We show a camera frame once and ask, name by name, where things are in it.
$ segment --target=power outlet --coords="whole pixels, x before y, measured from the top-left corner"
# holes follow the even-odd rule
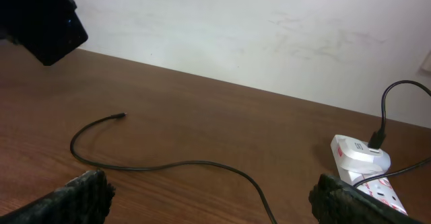
[[[358,186],[357,189],[389,205],[400,213],[407,215],[407,212],[405,211],[401,201],[399,200],[387,178],[381,178],[363,183]]]

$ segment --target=power strip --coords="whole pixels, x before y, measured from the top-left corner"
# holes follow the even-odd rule
[[[340,143],[341,141],[345,141],[345,140],[348,140],[350,143],[353,143],[364,150],[368,150],[367,144],[363,141],[360,141],[351,137],[343,136],[343,135],[336,135],[334,137],[334,139],[331,142],[331,149],[332,149],[332,154],[334,156],[335,162],[337,164],[337,169],[338,169],[340,179],[353,186],[355,183],[359,182],[360,180],[377,175],[377,174],[361,174],[361,173],[345,170],[339,165],[338,160],[342,158],[343,155],[345,154],[340,147]],[[381,178],[378,180],[369,181],[367,183],[364,183],[358,186],[357,189],[387,204],[393,209],[399,211],[400,213],[407,215],[407,212],[405,211],[403,205],[401,204],[401,201],[399,200],[397,194],[393,190],[391,183],[389,183],[389,180],[387,178]]]

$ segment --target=black cable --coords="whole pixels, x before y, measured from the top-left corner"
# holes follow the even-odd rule
[[[417,163],[417,164],[415,164],[415,165],[412,165],[412,166],[410,166],[410,167],[403,168],[402,170],[398,170],[398,171],[395,171],[395,172],[392,172],[392,173],[388,173],[388,174],[380,174],[380,175],[377,175],[377,176],[373,176],[373,177],[366,178],[366,179],[361,180],[361,181],[359,181],[358,183],[354,184],[354,185],[353,185],[353,187],[354,187],[354,188],[357,188],[359,185],[361,185],[361,184],[363,184],[363,183],[366,183],[366,182],[369,182],[369,181],[371,181],[371,180],[377,180],[377,179],[380,179],[380,178],[391,177],[391,176],[397,176],[397,175],[399,175],[399,174],[405,173],[405,172],[407,172],[407,171],[410,171],[410,170],[412,170],[412,169],[415,169],[415,168],[417,168],[417,167],[420,167],[420,166],[422,166],[422,165],[424,165],[424,164],[426,164],[426,163],[429,163],[429,162],[431,162],[431,157],[429,157],[429,158],[427,158],[427,159],[425,159],[425,160],[422,160],[421,162],[419,162],[419,163]]]
[[[241,175],[242,177],[246,178],[257,190],[257,192],[259,193],[259,196],[261,197],[263,206],[265,207],[265,210],[267,211],[268,217],[271,220],[272,224],[277,224],[277,221],[275,220],[274,215],[271,212],[271,209],[269,208],[267,199],[265,198],[265,195],[263,194],[263,191],[261,190],[261,187],[259,187],[259,185],[255,182],[254,179],[252,179],[250,176],[248,176],[246,173],[237,170],[233,167],[224,165],[224,164],[220,164],[220,163],[215,163],[215,162],[211,162],[211,161],[201,161],[201,160],[192,160],[192,161],[180,161],[180,162],[176,162],[176,163],[169,163],[166,165],[161,165],[161,166],[156,166],[156,167],[123,167],[123,166],[116,166],[116,165],[109,165],[109,164],[104,164],[104,163],[98,163],[95,161],[90,161],[87,159],[84,159],[83,157],[81,157],[79,154],[76,153],[75,151],[75,142],[76,139],[80,136],[81,133],[83,133],[85,130],[89,129],[90,127],[104,122],[105,120],[110,120],[110,119],[120,119],[126,116],[126,113],[120,113],[120,114],[115,114],[112,116],[108,116],[105,118],[102,118],[100,120],[97,120],[95,122],[89,123],[88,125],[86,125],[85,127],[83,127],[81,130],[79,130],[75,136],[73,136],[71,142],[70,142],[70,152],[72,153],[72,155],[80,160],[83,163],[92,165],[92,166],[96,166],[96,167],[101,167],[101,168],[106,168],[106,169],[111,169],[111,170],[123,170],[123,171],[154,171],[154,170],[164,170],[170,167],[177,167],[177,166],[181,166],[181,165],[191,165],[191,164],[195,164],[195,165],[211,165],[214,167],[220,167],[223,168],[225,170],[229,170],[232,171],[234,173],[237,173],[239,175]]]
[[[412,80],[397,81],[397,82],[391,84],[388,88],[386,88],[385,92],[383,92],[383,95],[382,95],[382,105],[381,105],[381,107],[382,107],[382,124],[380,126],[380,129],[376,133],[373,133],[373,135],[371,137],[371,140],[368,142],[368,147],[369,148],[380,149],[381,145],[383,144],[383,140],[386,137],[386,134],[385,134],[385,127],[386,127],[386,96],[387,96],[389,90],[391,90],[393,87],[395,87],[397,85],[400,85],[402,83],[410,83],[410,84],[416,85],[419,88],[423,89],[429,96],[431,96],[431,90],[429,90],[427,87],[425,87],[421,83],[418,83],[418,82],[412,81]],[[429,158],[427,158],[425,160],[422,160],[421,162],[419,162],[417,164],[414,164],[412,166],[406,167],[406,168],[404,168],[402,170],[398,170],[398,171],[395,171],[395,172],[392,172],[392,173],[380,174],[380,175],[377,175],[377,176],[366,178],[366,179],[361,180],[358,183],[354,184],[353,187],[357,188],[359,185],[361,185],[363,183],[366,183],[366,182],[369,182],[371,180],[377,180],[377,179],[380,179],[380,178],[385,178],[385,177],[390,177],[390,176],[396,176],[396,175],[405,173],[405,172],[407,172],[409,170],[413,170],[413,169],[415,169],[417,167],[420,167],[420,166],[422,166],[422,165],[424,165],[426,163],[429,163],[430,161],[431,161],[431,157],[429,157]]]
[[[425,87],[424,85],[422,85],[421,83],[418,83],[416,81],[412,81],[412,80],[401,80],[401,81],[397,81],[393,84],[391,84],[388,88],[386,88],[385,92],[382,95],[382,102],[381,102],[381,107],[382,107],[382,123],[380,126],[380,129],[377,132],[374,132],[371,136],[371,139],[368,142],[368,147],[372,148],[372,149],[380,149],[380,147],[383,144],[383,141],[386,137],[385,134],[385,127],[386,127],[386,96],[389,93],[389,90],[391,90],[393,87],[400,85],[402,83],[410,83],[413,85],[418,86],[419,88],[423,89],[429,96],[431,96],[431,90],[429,90],[427,87]]]

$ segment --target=extension socket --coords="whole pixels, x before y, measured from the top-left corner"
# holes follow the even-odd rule
[[[391,166],[389,155],[383,150],[369,149],[365,142],[351,137],[336,135],[331,149],[340,179],[350,185],[383,174]],[[407,215],[387,178],[369,181],[357,189]]]

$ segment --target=wooden desk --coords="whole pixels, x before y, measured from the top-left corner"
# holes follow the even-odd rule
[[[43,67],[18,46],[0,47],[0,215],[93,167],[69,152],[130,166],[187,159],[225,163],[262,187],[279,223],[316,223],[308,193],[337,175],[335,134],[368,140],[380,119],[213,79],[76,50]],[[392,120],[392,170],[431,154],[431,130]],[[413,218],[431,222],[431,165],[391,178]],[[244,178],[214,167],[106,171],[117,187],[106,223],[269,223]]]

